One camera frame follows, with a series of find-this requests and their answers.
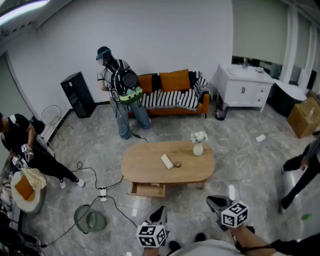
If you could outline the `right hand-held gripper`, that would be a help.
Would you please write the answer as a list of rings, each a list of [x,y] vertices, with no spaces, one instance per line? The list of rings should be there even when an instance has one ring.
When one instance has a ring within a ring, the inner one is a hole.
[[[219,226],[224,232],[239,227],[248,219],[249,206],[243,201],[233,201],[224,195],[210,195],[206,197],[206,203],[217,215]]]

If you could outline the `white roller blind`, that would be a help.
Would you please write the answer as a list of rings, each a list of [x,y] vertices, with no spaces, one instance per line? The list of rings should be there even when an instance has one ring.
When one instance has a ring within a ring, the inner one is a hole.
[[[232,55],[282,65],[288,9],[280,0],[232,0]]]

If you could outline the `white vanity cabinet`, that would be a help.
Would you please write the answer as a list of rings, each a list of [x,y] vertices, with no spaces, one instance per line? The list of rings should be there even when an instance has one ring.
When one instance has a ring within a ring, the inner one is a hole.
[[[273,78],[264,70],[259,72],[256,67],[231,64],[219,65],[212,84],[217,95],[229,107],[259,108],[263,112]]]

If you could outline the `person's white shirt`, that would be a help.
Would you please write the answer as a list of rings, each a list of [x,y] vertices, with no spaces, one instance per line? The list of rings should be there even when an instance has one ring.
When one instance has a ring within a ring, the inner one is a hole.
[[[183,246],[168,256],[246,256],[228,242],[209,239]]]

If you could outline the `wooden drawer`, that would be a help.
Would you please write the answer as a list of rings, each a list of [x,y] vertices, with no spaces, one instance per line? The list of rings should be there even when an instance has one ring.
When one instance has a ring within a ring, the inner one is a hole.
[[[132,182],[127,194],[130,196],[164,198],[166,196],[166,185],[164,183]]]

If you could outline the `ceiling light strip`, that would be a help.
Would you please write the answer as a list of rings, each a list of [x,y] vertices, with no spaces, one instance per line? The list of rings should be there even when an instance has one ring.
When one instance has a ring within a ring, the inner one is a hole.
[[[23,15],[25,13],[31,12],[33,10],[39,9],[47,5],[51,0],[33,0],[26,3],[22,3],[13,7],[9,10],[6,10],[3,13],[0,13],[0,26],[5,23]]]

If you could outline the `orange sofa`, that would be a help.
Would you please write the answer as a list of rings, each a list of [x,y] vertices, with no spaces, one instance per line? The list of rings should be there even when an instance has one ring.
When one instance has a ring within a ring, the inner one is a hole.
[[[138,79],[143,92],[140,102],[149,116],[208,114],[211,92],[200,71],[143,74]]]

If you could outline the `orange square pillow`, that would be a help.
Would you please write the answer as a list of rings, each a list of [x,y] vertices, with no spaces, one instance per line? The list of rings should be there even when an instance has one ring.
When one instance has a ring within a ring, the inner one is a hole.
[[[25,201],[31,202],[35,198],[35,191],[30,185],[28,179],[22,176],[20,181],[14,186],[17,192],[22,196]]]

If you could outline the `black white striped blanket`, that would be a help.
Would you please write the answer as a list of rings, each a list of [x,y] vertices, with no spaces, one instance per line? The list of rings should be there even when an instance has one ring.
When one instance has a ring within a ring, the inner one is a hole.
[[[207,114],[211,101],[210,87],[200,71],[189,71],[190,89],[164,92],[159,73],[152,75],[152,92],[143,93],[140,102],[149,114]]]

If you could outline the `tall black cabinet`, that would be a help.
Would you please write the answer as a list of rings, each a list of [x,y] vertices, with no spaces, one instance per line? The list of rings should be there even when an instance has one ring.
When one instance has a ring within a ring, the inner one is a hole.
[[[74,73],[63,80],[60,85],[77,117],[90,117],[96,108],[96,104],[83,74],[81,72]]]

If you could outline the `white rectangular box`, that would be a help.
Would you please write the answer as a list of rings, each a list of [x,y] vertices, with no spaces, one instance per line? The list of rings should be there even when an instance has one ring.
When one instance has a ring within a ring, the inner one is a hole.
[[[168,158],[168,156],[166,154],[163,154],[160,157],[160,159],[168,170],[170,170],[174,167],[173,163],[170,161],[170,159]]]

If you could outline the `wooden coffee table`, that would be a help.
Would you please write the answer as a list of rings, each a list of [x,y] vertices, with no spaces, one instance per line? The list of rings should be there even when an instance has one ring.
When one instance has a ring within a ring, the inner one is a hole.
[[[122,158],[121,171],[131,183],[184,185],[202,184],[215,170],[214,154],[207,144],[203,144],[203,154],[193,153],[194,144],[190,141],[162,141],[137,143],[128,148]],[[167,169],[161,160],[166,154],[173,163]]]

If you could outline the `orange cushion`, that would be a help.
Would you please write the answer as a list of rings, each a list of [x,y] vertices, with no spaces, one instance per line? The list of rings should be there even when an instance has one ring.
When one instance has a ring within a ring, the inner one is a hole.
[[[188,69],[160,72],[159,76],[163,92],[184,91],[191,88]]]
[[[151,74],[138,76],[138,81],[144,94],[149,94],[153,92],[152,80],[153,76]]]

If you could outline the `dark cabinet white top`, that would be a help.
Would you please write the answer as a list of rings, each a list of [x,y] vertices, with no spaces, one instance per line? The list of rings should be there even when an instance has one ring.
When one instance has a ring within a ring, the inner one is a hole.
[[[307,97],[300,87],[273,80],[267,103],[280,115],[288,117],[295,104],[304,102]]]

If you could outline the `beige cloth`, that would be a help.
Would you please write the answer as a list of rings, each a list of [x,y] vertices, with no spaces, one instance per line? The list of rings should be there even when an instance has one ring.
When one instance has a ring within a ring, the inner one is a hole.
[[[22,168],[22,173],[34,190],[42,190],[47,186],[44,175],[37,168]]]

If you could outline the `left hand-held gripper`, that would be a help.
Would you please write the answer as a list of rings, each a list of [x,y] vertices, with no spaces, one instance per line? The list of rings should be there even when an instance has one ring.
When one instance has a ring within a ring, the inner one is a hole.
[[[142,224],[137,227],[136,238],[143,248],[159,248],[166,245],[169,233],[167,230],[167,209],[165,206],[161,206],[151,212],[149,220],[143,220]]]

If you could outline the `green slatted basket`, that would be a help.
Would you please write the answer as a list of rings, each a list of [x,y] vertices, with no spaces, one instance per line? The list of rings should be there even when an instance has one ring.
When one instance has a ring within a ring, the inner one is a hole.
[[[105,216],[92,209],[89,204],[79,206],[73,219],[76,227],[84,234],[102,231],[107,226]]]

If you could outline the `cardboard box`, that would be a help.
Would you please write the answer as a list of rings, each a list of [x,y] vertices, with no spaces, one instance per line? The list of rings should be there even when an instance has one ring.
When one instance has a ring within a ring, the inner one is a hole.
[[[320,105],[308,97],[293,106],[287,121],[298,139],[310,136],[320,127]]]

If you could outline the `person's right forearm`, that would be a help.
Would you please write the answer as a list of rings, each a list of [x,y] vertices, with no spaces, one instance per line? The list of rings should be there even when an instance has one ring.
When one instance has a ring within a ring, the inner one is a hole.
[[[229,230],[243,248],[264,247],[268,245],[244,225],[240,225],[237,228],[229,228]],[[273,256],[276,252],[273,248],[260,248],[250,250],[245,254],[247,256]]]

